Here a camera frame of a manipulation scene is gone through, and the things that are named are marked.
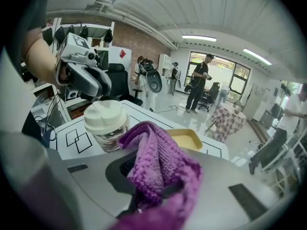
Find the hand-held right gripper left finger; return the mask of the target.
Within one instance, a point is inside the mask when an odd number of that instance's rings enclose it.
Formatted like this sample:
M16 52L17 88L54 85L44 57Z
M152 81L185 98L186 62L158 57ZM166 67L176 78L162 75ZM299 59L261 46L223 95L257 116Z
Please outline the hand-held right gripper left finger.
M124 207L117 215L118 219L138 212L138 196L140 196L140 193L128 178L128 174L134 167L135 161L136 155L126 155L114 160L106 168L106 178L115 191L130 197L128 206Z

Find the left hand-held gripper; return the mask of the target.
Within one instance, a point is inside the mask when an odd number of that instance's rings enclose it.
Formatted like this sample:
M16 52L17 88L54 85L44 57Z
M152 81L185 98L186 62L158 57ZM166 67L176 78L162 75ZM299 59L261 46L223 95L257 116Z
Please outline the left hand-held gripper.
M112 81L97 66L96 53L87 40L68 33L57 53L56 81L61 86L71 86L80 93L80 98L89 102L98 101L111 93ZM61 66L70 69L69 80L59 81Z

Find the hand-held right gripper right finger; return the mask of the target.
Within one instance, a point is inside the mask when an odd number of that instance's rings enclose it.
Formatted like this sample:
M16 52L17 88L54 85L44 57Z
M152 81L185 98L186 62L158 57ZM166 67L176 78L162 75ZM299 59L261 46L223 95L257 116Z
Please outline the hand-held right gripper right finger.
M161 191L161 198L168 199L172 195L180 193L183 188L184 188L183 182L174 182L172 184L169 184Z

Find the person's left hand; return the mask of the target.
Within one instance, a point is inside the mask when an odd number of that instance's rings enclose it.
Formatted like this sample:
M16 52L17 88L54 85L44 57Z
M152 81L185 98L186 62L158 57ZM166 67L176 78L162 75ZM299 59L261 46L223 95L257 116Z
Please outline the person's left hand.
M61 66L59 72L59 81L60 82L67 82L69 80L70 69L67 65Z

